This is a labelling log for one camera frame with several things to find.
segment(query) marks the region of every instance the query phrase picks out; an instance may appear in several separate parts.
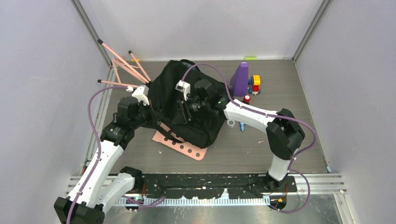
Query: yellow toy block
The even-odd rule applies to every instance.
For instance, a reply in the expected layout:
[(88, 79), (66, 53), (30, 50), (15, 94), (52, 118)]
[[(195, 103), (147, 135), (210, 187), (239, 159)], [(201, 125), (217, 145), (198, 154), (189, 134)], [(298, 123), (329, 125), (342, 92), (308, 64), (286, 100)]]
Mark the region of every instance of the yellow toy block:
[(260, 85), (260, 76), (253, 75), (252, 81), (253, 81), (253, 85)]

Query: white wall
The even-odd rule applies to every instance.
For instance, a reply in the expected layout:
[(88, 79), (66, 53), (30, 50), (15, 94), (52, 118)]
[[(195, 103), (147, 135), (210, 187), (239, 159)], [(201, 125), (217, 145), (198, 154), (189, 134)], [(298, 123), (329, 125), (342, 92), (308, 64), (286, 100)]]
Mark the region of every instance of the white wall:
[(333, 1), (297, 61), (326, 158), (360, 223), (394, 223), (396, 1)]
[(70, 1), (1, 1), (0, 40), (0, 223), (59, 223), (107, 65)]
[(292, 58), (321, 0), (82, 2), (120, 55), (162, 60)]

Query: gray floor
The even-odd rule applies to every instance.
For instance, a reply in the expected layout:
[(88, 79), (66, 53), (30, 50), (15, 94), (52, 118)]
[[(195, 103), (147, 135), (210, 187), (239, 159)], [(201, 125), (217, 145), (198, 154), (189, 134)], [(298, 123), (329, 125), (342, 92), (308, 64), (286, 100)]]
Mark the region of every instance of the gray floor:
[[(289, 195), (285, 210), (300, 208), (306, 195)], [(294, 214), (282, 214), (266, 206), (177, 206), (156, 207), (129, 213), (113, 206), (105, 224), (341, 224), (342, 219), (333, 195), (311, 195), (307, 206)]]
[[(202, 61), (218, 67), (230, 80), (241, 61)], [(167, 62), (142, 62), (152, 80), (157, 77)], [(199, 67), (205, 74), (220, 80), (212, 68)], [(291, 60), (249, 61), (250, 75), (260, 75), (261, 94), (252, 96), (250, 104), (266, 110), (279, 111), (287, 108), (297, 119), (313, 125), (299, 81), (296, 68)], [(123, 83), (139, 84), (135, 78), (119, 69)], [(106, 113), (105, 124), (112, 120), (120, 98), (128, 96), (124, 90), (113, 90)], [(303, 147), (312, 142), (313, 135), (303, 127), (306, 138)], [(123, 155), (113, 166), (118, 173), (124, 166), (131, 166), (144, 173), (265, 173), (272, 161), (267, 136), (247, 126), (241, 132), (239, 126), (229, 128), (223, 125), (216, 141), (209, 147), (205, 157), (196, 161), (171, 148), (157, 143), (151, 138), (156, 131), (139, 128), (135, 138), (129, 143)], [(302, 172), (326, 172), (322, 151), (317, 143), (312, 149), (302, 153), (293, 168)]]

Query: black backpack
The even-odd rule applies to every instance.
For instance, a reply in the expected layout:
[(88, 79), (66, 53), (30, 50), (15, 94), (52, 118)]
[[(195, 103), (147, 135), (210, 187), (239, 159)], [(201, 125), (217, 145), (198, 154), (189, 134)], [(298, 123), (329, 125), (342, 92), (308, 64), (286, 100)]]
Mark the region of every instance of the black backpack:
[[(220, 128), (226, 120), (224, 116), (216, 117), (207, 111), (200, 111), (195, 113), (193, 119), (187, 124), (172, 124), (178, 109), (177, 101), (183, 99), (183, 93), (175, 89), (176, 84), (193, 64), (188, 60), (169, 61), (161, 74), (151, 83), (148, 98), (151, 100), (154, 110), (163, 115), (161, 121), (170, 128), (171, 132), (199, 148), (206, 148), (216, 140)], [(211, 82), (218, 93), (226, 92), (224, 83), (205, 75), (198, 67), (195, 67), (184, 80), (191, 85), (191, 94), (195, 94), (194, 84), (202, 79)], [(180, 143), (159, 125), (156, 125), (155, 129), (166, 138)]]

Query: blue screw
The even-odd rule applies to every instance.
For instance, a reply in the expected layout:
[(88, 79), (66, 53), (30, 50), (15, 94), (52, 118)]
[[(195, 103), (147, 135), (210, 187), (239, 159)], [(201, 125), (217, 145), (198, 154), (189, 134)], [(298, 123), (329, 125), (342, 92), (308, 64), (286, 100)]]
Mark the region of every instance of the blue screw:
[(241, 132), (245, 131), (245, 123), (240, 122), (240, 131)]

